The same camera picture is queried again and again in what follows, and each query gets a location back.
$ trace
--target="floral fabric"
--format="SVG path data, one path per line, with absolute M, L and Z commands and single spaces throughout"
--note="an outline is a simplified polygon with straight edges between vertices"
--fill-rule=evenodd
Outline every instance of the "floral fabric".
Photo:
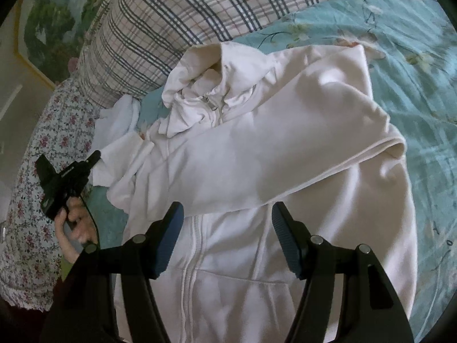
M 26 149 L 0 249 L 0 294 L 10 305 L 48 310 L 60 274 L 60 249 L 53 222 L 40 209 L 43 190 L 35 162 L 44 153 L 57 171 L 81 160 L 91 148 L 99 108 L 73 79 L 56 88 Z

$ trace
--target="pillow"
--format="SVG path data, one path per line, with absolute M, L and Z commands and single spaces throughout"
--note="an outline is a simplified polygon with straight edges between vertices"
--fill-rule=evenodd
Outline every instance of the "pillow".
M 141 99 L 191 45 L 232 40 L 321 1 L 110 0 L 81 52 L 81 91 L 103 107 L 125 93 Z

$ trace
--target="bed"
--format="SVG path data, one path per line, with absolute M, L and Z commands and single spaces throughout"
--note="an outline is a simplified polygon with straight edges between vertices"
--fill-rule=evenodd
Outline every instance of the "bed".
M 76 76 L 56 89 L 43 112 L 8 213 L 0 258 L 3 298 L 24 308 L 49 309 L 60 275 L 59 251 L 53 225 L 38 207 L 42 193 L 34 163 L 41 153 L 57 169 L 84 158 L 100 107 L 112 106 L 124 93 L 143 98 L 142 132 L 166 112 L 160 89 L 151 90 L 165 82 L 191 44 L 235 39 L 271 52 L 312 43 L 361 43 L 370 61 L 375 100 L 408 142 L 420 238 L 419 283 L 410 323 L 419 341 L 448 304 L 457 279 L 452 215 L 457 208 L 457 109 L 452 99 L 457 36 L 439 5 L 433 0 L 214 0 L 205 6 L 196 0 L 199 12 L 193 13 L 190 2 L 195 0 L 167 0 L 169 10 L 161 1 L 105 0 Z M 226 4 L 223 8 L 220 1 Z M 148 16 L 147 9 L 157 14 Z M 166 14 L 174 14 L 189 31 L 168 25 Z M 126 215 L 107 202 L 105 193 L 93 188 L 88 196 L 101 245 L 109 247 L 120 243 Z

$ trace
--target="white hoodie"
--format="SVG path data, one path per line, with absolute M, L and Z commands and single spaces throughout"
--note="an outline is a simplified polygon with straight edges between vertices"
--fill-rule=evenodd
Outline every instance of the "white hoodie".
M 410 315 L 417 238 L 406 146 L 373 101 L 362 46 L 193 47 L 163 101 L 170 115 L 146 140 L 128 133 L 101 151 L 94 184 L 129 213 L 124 241 L 173 201 L 184 205 L 168 269 L 151 281 L 172 342 L 284 341 L 304 282 L 271 223 L 279 200 L 335 246 L 369 244 Z M 120 279 L 115 303 L 131 340 Z M 338 316 L 332 309 L 327 341 Z

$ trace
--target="wall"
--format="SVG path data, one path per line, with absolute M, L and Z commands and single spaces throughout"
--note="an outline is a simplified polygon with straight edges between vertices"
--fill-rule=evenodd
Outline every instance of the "wall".
M 1 191 L 6 192 L 3 196 L 14 187 L 28 141 L 52 93 L 50 86 L 14 53 L 16 14 L 17 6 L 0 27 L 0 115 L 12 92 L 22 85 L 0 119 L 0 182 Z M 2 197 L 0 205 L 4 206 Z

